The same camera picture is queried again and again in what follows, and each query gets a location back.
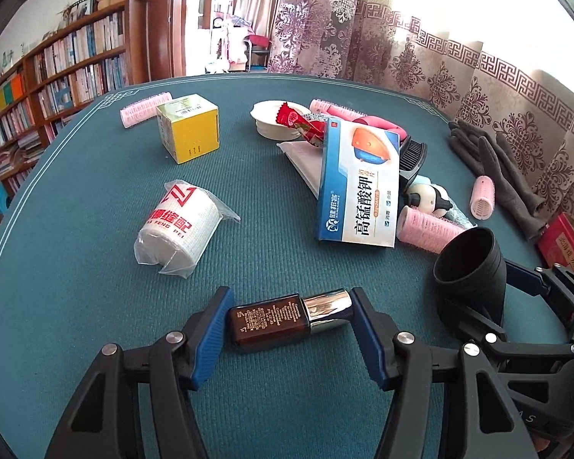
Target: red chair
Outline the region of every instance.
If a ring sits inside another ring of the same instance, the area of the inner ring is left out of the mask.
[[[252,54],[260,55],[264,57],[264,67],[268,67],[268,57],[270,57],[270,47],[271,42],[265,36],[260,36],[258,34],[249,34],[245,38],[246,45],[248,46],[249,60],[248,60],[248,72],[251,72],[251,57]]]

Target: silver bottle cap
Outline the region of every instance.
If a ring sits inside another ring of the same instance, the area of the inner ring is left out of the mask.
[[[310,321],[311,333],[346,324],[353,316],[351,296],[343,288],[303,299],[302,302]]]

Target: framed photo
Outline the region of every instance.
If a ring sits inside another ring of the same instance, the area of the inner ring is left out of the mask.
[[[78,21],[86,15],[90,15],[95,11],[96,0],[79,0],[70,6],[70,14],[68,16],[68,23]]]

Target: bookshelf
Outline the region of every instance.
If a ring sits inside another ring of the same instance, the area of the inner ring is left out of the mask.
[[[146,5],[126,0],[85,16],[2,75],[0,181],[11,197],[72,115],[108,91],[148,82]]]

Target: blue and white box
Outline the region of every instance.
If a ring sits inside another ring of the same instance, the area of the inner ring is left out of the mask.
[[[335,118],[328,120],[317,239],[393,247],[399,153],[396,133]]]

